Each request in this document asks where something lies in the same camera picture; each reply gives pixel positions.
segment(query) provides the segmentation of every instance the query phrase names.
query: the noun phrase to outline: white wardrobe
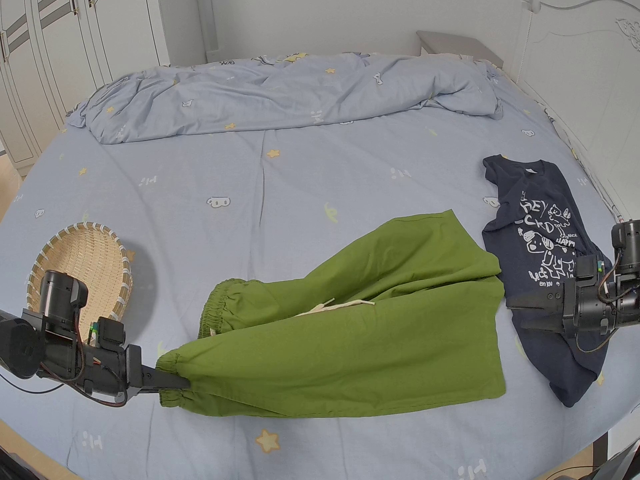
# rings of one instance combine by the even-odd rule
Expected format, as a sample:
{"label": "white wardrobe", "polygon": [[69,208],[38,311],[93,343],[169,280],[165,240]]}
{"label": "white wardrobe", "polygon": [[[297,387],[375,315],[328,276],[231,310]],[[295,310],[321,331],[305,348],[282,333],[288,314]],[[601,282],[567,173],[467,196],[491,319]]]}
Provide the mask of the white wardrobe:
{"label": "white wardrobe", "polygon": [[0,0],[0,140],[25,175],[104,84],[205,62],[196,0]]}

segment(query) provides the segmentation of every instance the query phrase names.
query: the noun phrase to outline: gray nightstand top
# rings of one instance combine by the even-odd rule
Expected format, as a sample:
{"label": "gray nightstand top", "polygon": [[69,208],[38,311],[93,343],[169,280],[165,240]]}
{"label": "gray nightstand top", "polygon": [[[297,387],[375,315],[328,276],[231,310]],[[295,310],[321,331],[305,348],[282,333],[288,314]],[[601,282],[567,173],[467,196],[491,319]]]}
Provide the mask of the gray nightstand top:
{"label": "gray nightstand top", "polygon": [[477,39],[442,32],[416,32],[420,37],[422,47],[428,53],[456,53],[459,55],[471,55],[475,60],[487,59],[498,68],[502,68],[502,59]]}

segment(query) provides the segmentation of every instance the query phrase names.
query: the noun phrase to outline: white headboard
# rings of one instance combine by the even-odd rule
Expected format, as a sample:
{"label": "white headboard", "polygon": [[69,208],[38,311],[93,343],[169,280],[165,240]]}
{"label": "white headboard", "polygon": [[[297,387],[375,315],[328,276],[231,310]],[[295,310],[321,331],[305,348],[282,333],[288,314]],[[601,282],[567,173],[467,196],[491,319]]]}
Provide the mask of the white headboard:
{"label": "white headboard", "polygon": [[565,130],[614,211],[640,218],[640,0],[523,1],[508,75]]}

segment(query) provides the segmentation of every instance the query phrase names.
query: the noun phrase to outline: drawstring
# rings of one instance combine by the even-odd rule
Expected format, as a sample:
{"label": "drawstring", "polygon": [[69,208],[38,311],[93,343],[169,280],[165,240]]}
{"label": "drawstring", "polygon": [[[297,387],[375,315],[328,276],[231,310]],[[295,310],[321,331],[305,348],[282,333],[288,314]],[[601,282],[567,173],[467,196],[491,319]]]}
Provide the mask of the drawstring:
{"label": "drawstring", "polygon": [[335,297],[327,300],[327,302],[325,302],[324,304],[318,304],[315,308],[311,309],[311,311],[307,311],[306,313],[300,313],[299,315],[296,315],[296,316],[311,315],[311,313],[320,313],[320,311],[331,311],[332,309],[347,308],[350,306],[359,306],[360,304],[369,304],[370,306],[376,305],[375,302],[358,299],[358,300],[352,300],[351,302],[345,302],[344,304],[327,306],[327,304],[333,302],[334,300],[335,300]]}

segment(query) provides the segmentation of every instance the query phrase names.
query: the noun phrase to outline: green pants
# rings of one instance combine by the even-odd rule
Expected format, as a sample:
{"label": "green pants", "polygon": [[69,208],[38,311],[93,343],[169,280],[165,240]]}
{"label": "green pants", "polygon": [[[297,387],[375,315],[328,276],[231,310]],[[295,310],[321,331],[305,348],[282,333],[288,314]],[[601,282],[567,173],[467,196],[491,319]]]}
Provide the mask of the green pants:
{"label": "green pants", "polygon": [[[199,339],[158,359],[191,381],[160,402],[210,416],[355,417],[499,397],[499,272],[446,211],[393,219],[302,279],[229,279]],[[332,298],[375,305],[293,318]]]}

